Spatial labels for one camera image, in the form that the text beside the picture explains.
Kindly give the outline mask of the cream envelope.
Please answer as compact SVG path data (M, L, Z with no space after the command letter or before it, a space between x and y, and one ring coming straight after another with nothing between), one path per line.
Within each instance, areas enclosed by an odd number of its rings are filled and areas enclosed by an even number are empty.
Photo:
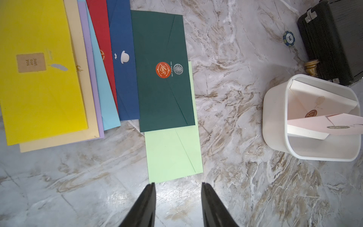
M288 93L287 120L335 114L350 114L357 105L358 102L352 99L293 80ZM288 124L287 133L318 140L324 140L331 135Z

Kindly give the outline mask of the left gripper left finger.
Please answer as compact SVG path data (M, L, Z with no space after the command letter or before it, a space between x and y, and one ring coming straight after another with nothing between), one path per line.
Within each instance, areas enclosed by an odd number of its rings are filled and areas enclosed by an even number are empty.
M154 227L156 212L155 183L148 184L119 227Z

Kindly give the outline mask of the dark green envelope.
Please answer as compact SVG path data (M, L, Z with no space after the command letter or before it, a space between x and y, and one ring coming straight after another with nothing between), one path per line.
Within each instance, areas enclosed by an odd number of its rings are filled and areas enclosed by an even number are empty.
M192 126L183 17L131 11L142 132Z

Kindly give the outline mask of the light green envelope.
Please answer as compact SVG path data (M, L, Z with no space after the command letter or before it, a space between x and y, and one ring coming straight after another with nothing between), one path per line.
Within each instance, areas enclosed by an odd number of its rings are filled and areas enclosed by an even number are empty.
M203 173L191 61L188 64L195 124L145 132L149 183Z

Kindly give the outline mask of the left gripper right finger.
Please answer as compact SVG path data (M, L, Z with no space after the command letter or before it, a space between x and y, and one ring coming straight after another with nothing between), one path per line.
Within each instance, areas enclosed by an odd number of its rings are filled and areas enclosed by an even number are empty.
M205 227L238 227L213 187L202 183L201 201Z

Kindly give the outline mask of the pink envelope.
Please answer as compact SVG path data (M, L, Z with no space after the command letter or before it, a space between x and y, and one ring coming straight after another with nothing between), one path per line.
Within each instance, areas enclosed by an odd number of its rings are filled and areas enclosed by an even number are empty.
M287 124L332 135L363 134L363 118L347 113L288 120Z

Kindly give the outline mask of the white storage box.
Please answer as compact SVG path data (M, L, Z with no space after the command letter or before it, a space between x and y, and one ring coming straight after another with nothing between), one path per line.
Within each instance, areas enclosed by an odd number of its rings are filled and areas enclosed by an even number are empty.
M329 135L324 140L318 140L287 133L288 93L293 80L358 102L356 94L348 87L297 74L287 82L271 88L264 97L262 131L267 145L274 150L289 153L299 159L320 161L354 160L361 148L361 134ZM350 114L361 116L359 102Z

